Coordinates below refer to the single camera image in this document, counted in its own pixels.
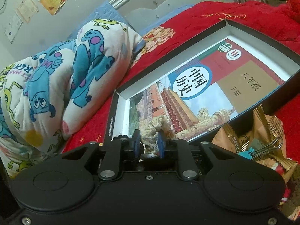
cord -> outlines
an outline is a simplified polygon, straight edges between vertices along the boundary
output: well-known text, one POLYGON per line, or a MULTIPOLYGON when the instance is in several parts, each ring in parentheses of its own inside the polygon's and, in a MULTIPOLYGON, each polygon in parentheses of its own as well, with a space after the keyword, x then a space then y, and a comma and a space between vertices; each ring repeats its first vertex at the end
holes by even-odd
POLYGON ((4 4, 3 4, 2 8, 0 8, 0 11, 4 8, 5 4, 6 4, 6 0, 4 0, 4 4))

publisher logo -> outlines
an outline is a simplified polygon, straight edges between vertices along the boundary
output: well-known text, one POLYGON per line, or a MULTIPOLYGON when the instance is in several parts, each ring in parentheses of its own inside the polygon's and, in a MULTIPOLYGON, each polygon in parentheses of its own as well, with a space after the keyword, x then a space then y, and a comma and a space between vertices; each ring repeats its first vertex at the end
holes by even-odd
POLYGON ((219 46, 218 50, 219 52, 229 52, 232 48, 232 45, 229 43, 224 43, 221 46, 219 46))
POLYGON ((226 58, 228 60, 237 60, 241 57, 242 52, 240 50, 231 50, 230 52, 227 52, 226 58))

beige label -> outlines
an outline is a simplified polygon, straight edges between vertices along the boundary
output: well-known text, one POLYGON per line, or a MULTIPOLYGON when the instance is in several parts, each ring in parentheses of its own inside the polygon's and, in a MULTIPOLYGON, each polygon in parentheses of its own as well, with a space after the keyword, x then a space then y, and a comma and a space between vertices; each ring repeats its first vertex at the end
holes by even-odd
POLYGON ((252 61, 239 67, 217 83, 237 113, 248 109, 279 86, 252 61))

chinese characters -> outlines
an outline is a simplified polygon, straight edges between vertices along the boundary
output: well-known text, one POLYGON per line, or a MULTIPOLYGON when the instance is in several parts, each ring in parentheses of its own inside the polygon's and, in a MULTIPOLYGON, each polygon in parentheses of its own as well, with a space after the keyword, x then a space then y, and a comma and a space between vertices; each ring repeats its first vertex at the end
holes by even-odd
POLYGON ((253 77, 249 77, 248 73, 241 74, 241 76, 245 76, 245 80, 248 81, 247 84, 250 84, 251 88, 255 91, 261 88, 261 85, 257 81, 255 81, 253 77))
POLYGON ((231 89, 231 91, 233 91, 233 95, 236 97, 236 96, 239 96, 241 93, 240 93, 240 91, 237 89, 237 87, 233 87, 232 89, 231 89))
POLYGON ((194 68, 187 75, 175 80, 181 97, 208 82, 201 69, 194 68))

binder clip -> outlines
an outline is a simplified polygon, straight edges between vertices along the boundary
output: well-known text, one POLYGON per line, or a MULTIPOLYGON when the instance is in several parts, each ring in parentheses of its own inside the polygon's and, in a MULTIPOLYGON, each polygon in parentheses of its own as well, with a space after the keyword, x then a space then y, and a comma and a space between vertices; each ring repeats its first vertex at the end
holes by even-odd
POLYGON ((275 150, 279 150, 282 147, 282 145, 283 145, 283 139, 281 137, 277 137, 270 144, 258 150, 254 150, 253 148, 250 147, 248 151, 241 151, 239 155, 253 161, 258 161, 261 157, 275 150))

